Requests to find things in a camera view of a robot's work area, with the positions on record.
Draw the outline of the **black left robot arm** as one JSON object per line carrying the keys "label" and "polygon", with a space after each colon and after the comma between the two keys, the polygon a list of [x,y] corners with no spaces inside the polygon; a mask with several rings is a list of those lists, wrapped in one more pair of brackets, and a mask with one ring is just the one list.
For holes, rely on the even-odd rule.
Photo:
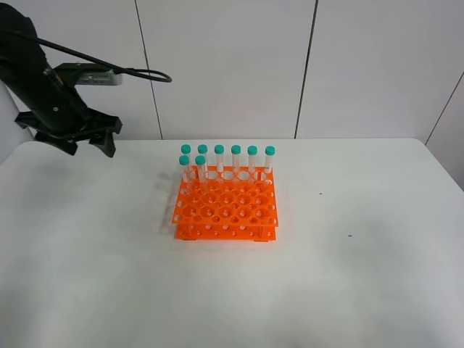
{"label": "black left robot arm", "polygon": [[35,140],[70,155],[79,141],[88,140],[112,158],[120,119],[89,108],[74,85],[50,67],[36,39],[32,21],[2,3],[1,81],[30,109],[19,113],[15,122],[35,130]]}

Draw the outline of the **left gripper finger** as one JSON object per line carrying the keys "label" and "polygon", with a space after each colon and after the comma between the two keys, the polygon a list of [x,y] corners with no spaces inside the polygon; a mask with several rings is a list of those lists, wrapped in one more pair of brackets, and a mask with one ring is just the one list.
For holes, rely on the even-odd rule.
{"label": "left gripper finger", "polygon": [[55,138],[42,132],[36,133],[35,140],[60,149],[71,156],[74,156],[78,149],[78,145],[73,140],[68,141],[65,139]]}
{"label": "left gripper finger", "polygon": [[89,140],[89,143],[90,145],[100,149],[107,157],[114,157],[116,148],[113,139],[113,132],[105,131],[97,134]]}

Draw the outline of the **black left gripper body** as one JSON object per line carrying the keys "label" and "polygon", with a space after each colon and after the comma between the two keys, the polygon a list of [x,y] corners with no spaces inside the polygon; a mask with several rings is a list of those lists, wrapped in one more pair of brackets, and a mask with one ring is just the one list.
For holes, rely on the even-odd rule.
{"label": "black left gripper body", "polygon": [[99,141],[122,129],[118,117],[89,108],[75,88],[20,85],[14,94],[29,108],[15,119],[21,128],[66,141]]}

